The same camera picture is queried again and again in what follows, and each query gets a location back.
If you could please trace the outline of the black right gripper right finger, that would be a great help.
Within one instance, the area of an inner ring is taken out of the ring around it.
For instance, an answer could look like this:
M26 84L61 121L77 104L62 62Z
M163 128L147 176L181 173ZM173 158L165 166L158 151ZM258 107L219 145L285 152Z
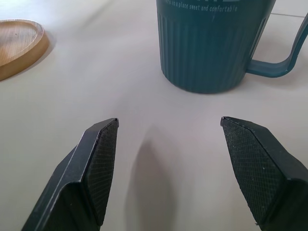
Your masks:
M224 116L233 172L263 231L308 229L308 169L261 125Z

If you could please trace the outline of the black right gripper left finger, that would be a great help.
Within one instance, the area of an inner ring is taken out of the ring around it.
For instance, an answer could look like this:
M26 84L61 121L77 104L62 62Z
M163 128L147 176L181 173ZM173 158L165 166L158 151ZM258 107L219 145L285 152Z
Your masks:
M85 130L58 164L22 229L98 231L103 225L116 154L117 118Z

